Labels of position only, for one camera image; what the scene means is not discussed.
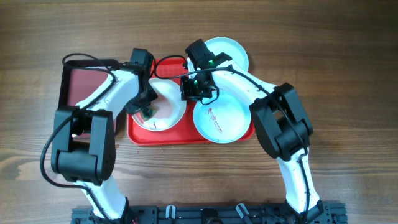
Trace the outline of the red serving tray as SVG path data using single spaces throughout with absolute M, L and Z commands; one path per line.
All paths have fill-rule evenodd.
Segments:
M 171 58 L 163 61 L 157 73 L 160 76 L 171 77 L 188 72 L 183 68 L 183 59 Z M 165 131 L 148 131 L 140 127 L 131 115 L 127 117 L 127 135 L 130 141 L 138 146 L 165 146 L 178 144 L 210 143 L 195 128 L 193 122 L 193 109 L 195 104 L 187 103 L 187 108 L 182 119 L 172 128 Z

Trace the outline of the light blue plate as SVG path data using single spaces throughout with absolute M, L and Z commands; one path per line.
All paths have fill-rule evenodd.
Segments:
M 197 102 L 192 119 L 202 137 L 218 144 L 245 141 L 254 133 L 249 107 L 224 90 Z
M 243 48 L 237 41 L 227 37 L 215 37 L 204 42 L 208 49 L 214 53 L 215 58 L 212 61 L 212 67 L 216 68 L 223 62 L 233 60 L 235 63 L 245 70 L 249 71 L 249 57 Z M 192 62 L 187 57 L 187 68 L 189 72 L 199 70 L 200 68 L 194 69 Z

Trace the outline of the white plate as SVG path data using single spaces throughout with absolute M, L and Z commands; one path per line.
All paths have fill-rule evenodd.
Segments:
M 179 84 L 172 80 L 152 78 L 150 85 L 158 94 L 150 106 L 157 108 L 156 114 L 148 121 L 143 121 L 140 112 L 132 115 L 132 119 L 148 131 L 165 131 L 175 126 L 185 114 L 187 102 L 181 100 Z

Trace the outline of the green yellow sponge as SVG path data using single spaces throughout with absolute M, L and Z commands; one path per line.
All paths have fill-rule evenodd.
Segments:
M 146 106 L 140 111 L 140 116 L 143 121 L 150 120 L 157 112 L 157 108 L 155 106 Z

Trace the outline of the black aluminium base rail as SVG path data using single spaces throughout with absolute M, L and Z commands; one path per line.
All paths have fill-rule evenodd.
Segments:
M 133 223 L 301 223 L 302 218 L 286 203 L 217 207 L 131 206 Z M 347 224 L 348 216 L 343 203 L 319 202 L 307 214 L 307 223 Z

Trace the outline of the black tray with pink water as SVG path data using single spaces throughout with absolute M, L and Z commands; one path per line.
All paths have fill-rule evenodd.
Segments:
M 58 108 L 75 106 L 88 98 L 108 78 L 108 73 L 63 68 Z

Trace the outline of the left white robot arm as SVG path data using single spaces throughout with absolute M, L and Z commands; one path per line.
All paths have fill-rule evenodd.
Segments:
M 51 150 L 51 168 L 67 181 L 54 182 L 40 170 L 45 180 L 60 188 L 81 189 L 92 205 L 96 223 L 137 223 L 128 199 L 119 190 L 112 172 L 116 160 L 114 120 L 122 110 L 134 114 L 155 100 L 142 99 L 149 87 L 153 60 L 69 60 L 65 71 L 91 70 L 107 74 L 106 80 L 75 106 L 60 105 L 54 129 L 41 155 Z

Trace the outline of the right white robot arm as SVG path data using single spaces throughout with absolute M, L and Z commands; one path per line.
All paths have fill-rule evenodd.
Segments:
M 197 92 L 220 88 L 250 110 L 259 144 L 280 167 L 287 205 L 304 223 L 320 216 L 321 200 L 308 161 L 313 126 L 295 88 L 262 81 L 225 53 L 190 54 L 187 67 L 189 73 L 182 79 L 190 88 Z

